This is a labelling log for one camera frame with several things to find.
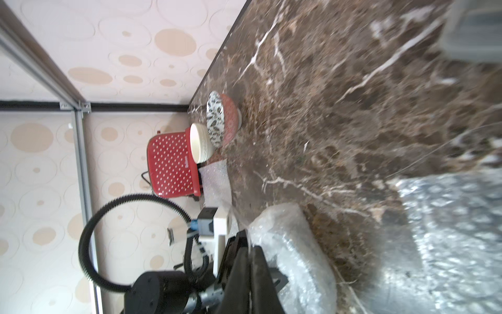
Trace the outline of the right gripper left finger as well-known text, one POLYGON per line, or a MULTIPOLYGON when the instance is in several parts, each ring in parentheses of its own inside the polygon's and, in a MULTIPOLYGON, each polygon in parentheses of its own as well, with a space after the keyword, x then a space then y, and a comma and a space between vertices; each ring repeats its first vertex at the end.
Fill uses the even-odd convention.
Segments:
POLYGON ((224 289, 219 313, 245 314, 250 310, 250 263, 248 248, 240 248, 224 289))

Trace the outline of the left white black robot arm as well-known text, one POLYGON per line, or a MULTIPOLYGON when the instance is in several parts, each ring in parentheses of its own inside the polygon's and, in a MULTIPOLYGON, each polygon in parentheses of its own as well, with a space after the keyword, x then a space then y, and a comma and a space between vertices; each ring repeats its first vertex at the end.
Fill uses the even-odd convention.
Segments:
POLYGON ((172 201, 153 194, 128 194, 105 204, 86 223, 78 259, 97 287, 124 297, 122 313, 285 313, 278 293, 288 278, 267 263, 262 247, 247 231, 226 235, 223 208, 204 208, 196 219, 172 201), (90 244, 102 218, 126 203, 147 201, 175 212, 187 226, 182 262, 163 268, 160 257, 132 284, 103 277, 91 258, 90 244))

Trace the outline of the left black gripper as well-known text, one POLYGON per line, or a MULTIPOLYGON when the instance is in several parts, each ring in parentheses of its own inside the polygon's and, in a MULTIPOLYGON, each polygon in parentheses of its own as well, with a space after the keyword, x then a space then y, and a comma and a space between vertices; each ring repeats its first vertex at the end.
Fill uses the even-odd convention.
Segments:
MULTIPOLYGON (((220 301, 218 305, 222 302, 224 298, 224 289, 227 285, 233 263, 237 257, 237 252, 240 248, 247 247, 248 248, 248 260, 251 263, 250 252, 251 248, 258 245, 251 245, 248 241, 247 233, 243 230, 237 233, 234 237, 230 238, 226 245, 226 250, 224 254, 224 263, 221 266, 220 271, 218 272, 218 277, 216 280, 216 286, 218 287, 217 291, 221 293, 220 301)), ((272 280, 278 293, 288 284, 288 278, 282 274, 277 268, 269 267, 269 271, 271 272, 272 280)))

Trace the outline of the black white patterned bowl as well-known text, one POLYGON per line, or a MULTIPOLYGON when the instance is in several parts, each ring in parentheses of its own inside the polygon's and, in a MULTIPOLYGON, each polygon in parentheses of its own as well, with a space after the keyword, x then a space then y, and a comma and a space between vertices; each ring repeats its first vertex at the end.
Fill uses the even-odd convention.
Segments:
POLYGON ((217 149, 228 146, 242 126, 242 114, 235 102, 217 91, 209 94, 206 116, 209 138, 217 149))

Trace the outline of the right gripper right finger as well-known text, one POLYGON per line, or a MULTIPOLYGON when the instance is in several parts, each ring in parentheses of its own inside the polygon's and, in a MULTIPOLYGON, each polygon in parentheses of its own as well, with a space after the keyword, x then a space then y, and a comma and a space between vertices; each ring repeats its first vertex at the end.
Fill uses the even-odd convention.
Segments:
POLYGON ((250 252, 251 313, 285 314, 272 280, 263 249, 254 246, 250 252))

